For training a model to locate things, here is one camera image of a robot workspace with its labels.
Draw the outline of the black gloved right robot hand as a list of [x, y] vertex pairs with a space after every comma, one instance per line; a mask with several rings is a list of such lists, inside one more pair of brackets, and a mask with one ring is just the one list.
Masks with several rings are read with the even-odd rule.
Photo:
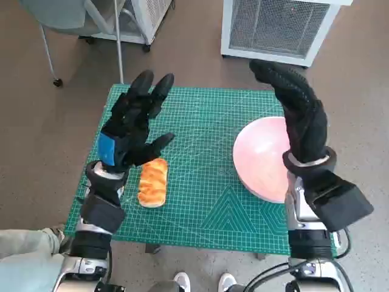
[[251, 60], [249, 68], [260, 83], [271, 85], [281, 103], [290, 150], [301, 163], [326, 156], [327, 115], [308, 81], [282, 64]]

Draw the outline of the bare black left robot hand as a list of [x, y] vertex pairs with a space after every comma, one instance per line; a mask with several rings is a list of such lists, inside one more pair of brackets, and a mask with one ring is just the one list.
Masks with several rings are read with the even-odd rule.
[[166, 133], [148, 143], [150, 120], [161, 112], [162, 104], [174, 84], [174, 75], [165, 75], [151, 92], [154, 74], [145, 70], [119, 95], [111, 108], [111, 117], [102, 126], [97, 139], [98, 158], [110, 172], [124, 172], [158, 158], [174, 139]]

